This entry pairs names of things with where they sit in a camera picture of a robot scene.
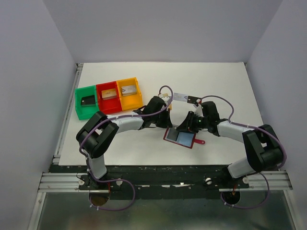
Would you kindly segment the red leather card holder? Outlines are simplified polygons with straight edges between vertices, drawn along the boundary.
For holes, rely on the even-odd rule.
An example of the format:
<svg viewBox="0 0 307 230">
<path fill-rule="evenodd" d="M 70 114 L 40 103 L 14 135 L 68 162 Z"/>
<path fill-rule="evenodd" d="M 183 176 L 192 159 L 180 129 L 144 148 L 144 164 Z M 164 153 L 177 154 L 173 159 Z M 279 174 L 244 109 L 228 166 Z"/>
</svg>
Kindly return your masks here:
<svg viewBox="0 0 307 230">
<path fill-rule="evenodd" d="M 179 132 L 179 136 L 177 138 L 176 142 L 170 141 L 166 139 L 166 135 L 168 133 L 168 130 L 170 128 L 168 128 L 164 134 L 163 140 L 171 142 L 173 144 L 176 145 L 180 145 L 183 146 L 185 148 L 189 148 L 192 149 L 194 144 L 200 144 L 200 145 L 204 145 L 205 141 L 202 139 L 196 139 L 196 134 L 194 133 L 187 133 L 187 132 Z"/>
</svg>

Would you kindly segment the black VIP card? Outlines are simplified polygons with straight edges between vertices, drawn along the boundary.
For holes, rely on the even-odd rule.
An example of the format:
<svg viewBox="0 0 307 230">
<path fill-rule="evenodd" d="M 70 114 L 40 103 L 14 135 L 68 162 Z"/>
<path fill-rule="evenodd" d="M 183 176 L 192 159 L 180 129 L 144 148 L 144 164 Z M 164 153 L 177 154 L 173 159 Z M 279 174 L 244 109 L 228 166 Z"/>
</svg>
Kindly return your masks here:
<svg viewBox="0 0 307 230">
<path fill-rule="evenodd" d="M 170 141 L 173 141 L 173 142 L 176 142 L 178 136 L 179 136 L 179 132 L 175 128 L 170 128 L 168 130 L 167 135 L 166 135 L 166 139 L 170 140 Z"/>
<path fill-rule="evenodd" d="M 199 97 L 194 97 L 190 95 L 188 96 L 188 99 L 187 99 L 187 103 L 194 104 L 194 105 L 198 105 L 200 101 L 201 99 Z"/>
</svg>

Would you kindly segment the white VIP card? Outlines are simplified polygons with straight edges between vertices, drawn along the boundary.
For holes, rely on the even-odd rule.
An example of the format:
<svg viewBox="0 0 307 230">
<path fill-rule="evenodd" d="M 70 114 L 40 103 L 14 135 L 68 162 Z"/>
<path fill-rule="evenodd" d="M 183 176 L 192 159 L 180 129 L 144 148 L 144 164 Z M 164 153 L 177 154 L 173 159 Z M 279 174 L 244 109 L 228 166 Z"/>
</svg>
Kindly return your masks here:
<svg viewBox="0 0 307 230">
<path fill-rule="evenodd" d="M 188 95 L 182 94 L 182 93 L 174 93 L 173 100 L 181 101 L 181 102 L 187 102 L 188 101 Z"/>
</svg>

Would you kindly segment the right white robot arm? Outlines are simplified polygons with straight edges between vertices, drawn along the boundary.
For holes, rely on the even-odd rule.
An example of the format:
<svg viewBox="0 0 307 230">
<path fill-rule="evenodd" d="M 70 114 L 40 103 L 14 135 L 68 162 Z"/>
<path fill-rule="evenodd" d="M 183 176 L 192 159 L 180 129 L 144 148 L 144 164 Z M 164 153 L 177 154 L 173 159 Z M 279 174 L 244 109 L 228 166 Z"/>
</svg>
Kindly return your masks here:
<svg viewBox="0 0 307 230">
<path fill-rule="evenodd" d="M 259 173 L 281 164 L 284 153 L 270 125 L 244 127 L 221 119 L 213 101 L 201 103 L 196 111 L 188 112 L 185 120 L 177 127 L 179 132 L 198 133 L 206 129 L 217 137 L 225 137 L 244 144 L 246 157 L 227 166 L 221 175 L 223 186 L 230 188 L 238 178 L 250 173 Z"/>
</svg>

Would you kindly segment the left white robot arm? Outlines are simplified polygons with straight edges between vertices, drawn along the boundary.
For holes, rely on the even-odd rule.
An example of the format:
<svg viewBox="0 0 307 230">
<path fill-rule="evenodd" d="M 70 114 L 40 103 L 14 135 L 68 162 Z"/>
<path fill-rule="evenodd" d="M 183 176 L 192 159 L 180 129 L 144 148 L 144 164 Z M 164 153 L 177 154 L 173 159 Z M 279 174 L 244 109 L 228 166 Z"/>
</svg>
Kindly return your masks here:
<svg viewBox="0 0 307 230">
<path fill-rule="evenodd" d="M 130 115 L 118 117 L 96 112 L 76 135 L 79 151 L 85 156 L 87 171 L 91 175 L 90 184 L 95 189 L 106 185 L 107 169 L 104 153 L 115 135 L 145 128 L 170 128 L 170 105 L 172 97 L 154 96 L 147 105 L 134 110 Z"/>
</svg>

